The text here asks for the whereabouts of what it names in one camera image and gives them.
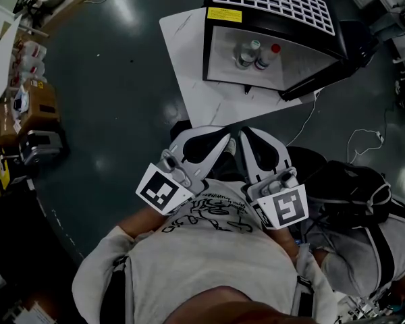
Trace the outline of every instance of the floor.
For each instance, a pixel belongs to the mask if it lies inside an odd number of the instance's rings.
[[[335,2],[340,19],[357,18],[350,0]],[[120,219],[143,206],[134,191],[147,165],[169,145],[169,129],[187,118],[159,19],[202,3],[86,4],[47,43],[46,77],[57,89],[71,152],[59,167],[43,169],[35,186],[53,229],[76,263]],[[294,145],[346,161],[346,144],[355,129],[383,133],[395,79],[384,47],[368,67],[322,91]],[[235,124],[232,130],[253,126],[289,142],[311,109],[311,103],[300,105]],[[384,173],[394,192],[403,197],[404,124],[404,112],[388,111],[386,144],[356,161]],[[375,135],[360,133],[351,151],[378,144]]]

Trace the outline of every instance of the black backpack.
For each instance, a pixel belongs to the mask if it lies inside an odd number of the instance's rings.
[[[364,228],[380,260],[378,288],[390,282],[394,260],[379,224],[389,215],[405,220],[405,204],[392,198],[390,184],[384,177],[368,167],[330,161],[306,179],[304,185],[310,203],[322,204],[320,215],[308,232],[316,224],[328,225],[339,232]]]

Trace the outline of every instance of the plastic container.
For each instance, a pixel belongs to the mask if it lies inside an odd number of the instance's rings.
[[[24,55],[18,59],[18,71],[43,76],[45,73],[45,64],[36,57]]]
[[[255,67],[260,71],[264,71],[277,58],[280,51],[281,46],[276,43],[270,49],[261,49],[258,58],[255,60]]]
[[[20,54],[21,56],[29,55],[39,60],[43,60],[47,54],[47,49],[32,40],[28,40],[22,45]]]
[[[30,72],[18,72],[11,81],[11,86],[19,86],[26,82],[27,79],[36,79],[41,82],[47,83],[48,80],[44,76],[37,76]]]
[[[238,47],[236,55],[236,66],[241,70],[246,70],[253,64],[259,54],[260,42],[253,40],[250,43],[242,43]]]

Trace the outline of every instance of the white cable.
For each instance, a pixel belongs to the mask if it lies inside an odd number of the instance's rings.
[[[97,5],[99,3],[104,3],[104,2],[106,2],[106,0],[102,0],[102,1],[89,1],[89,0],[86,0],[84,3],[94,3],[95,5]]]
[[[376,146],[376,147],[373,147],[373,148],[367,148],[365,151],[363,151],[363,152],[361,152],[361,153],[354,149],[355,155],[354,155],[354,158],[353,158],[353,159],[351,160],[351,162],[350,162],[350,141],[351,141],[353,135],[354,135],[356,132],[359,132],[359,131],[375,133],[375,135],[376,135],[376,136],[378,137],[378,139],[379,139],[380,145],[379,145],[379,146]],[[346,162],[347,162],[347,163],[353,163],[353,162],[356,160],[357,155],[363,155],[364,153],[367,153],[369,150],[377,150],[377,149],[380,149],[380,148],[383,146],[383,144],[384,144],[384,139],[382,139],[382,135],[381,135],[378,131],[372,131],[372,130],[366,130],[366,129],[364,129],[364,128],[359,128],[358,130],[355,130],[355,131],[353,131],[353,133],[351,133],[351,136],[350,136],[350,138],[348,139],[348,143],[346,144]]]
[[[305,126],[306,123],[309,121],[309,119],[311,118],[311,116],[312,116],[312,114],[313,114],[313,111],[315,110],[315,105],[317,104],[317,99],[318,99],[318,96],[315,96],[315,101],[313,101],[313,108],[312,108],[312,111],[310,112],[310,114],[309,114],[308,118],[306,119],[306,121],[303,123],[303,126],[302,126],[301,130],[297,133],[297,135],[294,137],[294,139],[291,140],[291,142],[289,142],[286,146],[289,146],[293,141],[295,141],[295,139],[297,139],[297,137],[300,135],[300,133],[303,132],[304,126]]]

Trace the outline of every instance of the black device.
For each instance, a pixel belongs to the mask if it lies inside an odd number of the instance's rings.
[[[20,141],[24,165],[49,162],[58,156],[62,148],[59,134],[52,131],[28,131]]]
[[[289,101],[351,76],[376,51],[367,46],[368,30],[364,40],[353,33],[348,36],[354,42],[344,40],[344,29],[353,25],[340,22],[326,0],[206,0],[205,5],[203,80],[243,84],[247,91],[270,88]],[[265,48],[281,46],[264,71],[235,66],[235,47],[252,40]]]

